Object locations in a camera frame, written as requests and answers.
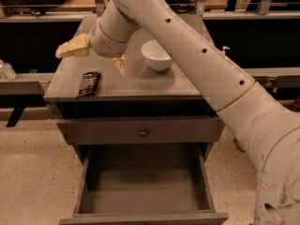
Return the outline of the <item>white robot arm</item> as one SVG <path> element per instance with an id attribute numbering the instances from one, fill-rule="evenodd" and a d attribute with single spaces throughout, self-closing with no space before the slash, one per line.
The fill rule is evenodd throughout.
<path id="1" fill-rule="evenodd" d="M 165 0 L 111 0 L 90 32 L 60 45 L 59 58 L 89 49 L 114 58 L 144 28 L 199 90 L 255 166 L 254 225 L 300 225 L 300 113 L 180 19 Z"/>

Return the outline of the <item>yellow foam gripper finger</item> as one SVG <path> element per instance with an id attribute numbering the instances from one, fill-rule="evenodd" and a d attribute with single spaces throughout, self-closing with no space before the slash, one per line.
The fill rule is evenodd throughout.
<path id="1" fill-rule="evenodd" d="M 127 75 L 127 63 L 126 63 L 126 58 L 124 55 L 115 57 L 113 59 L 113 63 L 115 65 L 115 67 L 120 71 L 122 76 Z"/>
<path id="2" fill-rule="evenodd" d="M 88 34 L 80 34 L 70 41 L 67 41 L 61 44 L 56 52 L 55 56 L 57 58 L 65 58 L 70 56 L 87 56 L 89 54 L 89 35 Z"/>

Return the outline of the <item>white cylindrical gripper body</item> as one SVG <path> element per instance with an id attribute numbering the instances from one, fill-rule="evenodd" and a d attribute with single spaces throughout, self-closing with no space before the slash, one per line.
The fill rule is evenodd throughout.
<path id="1" fill-rule="evenodd" d="M 100 26 L 100 19 L 93 24 L 89 31 L 89 41 L 92 49 L 100 56 L 107 58 L 115 58 L 122 56 L 128 44 L 120 43 L 109 38 Z"/>

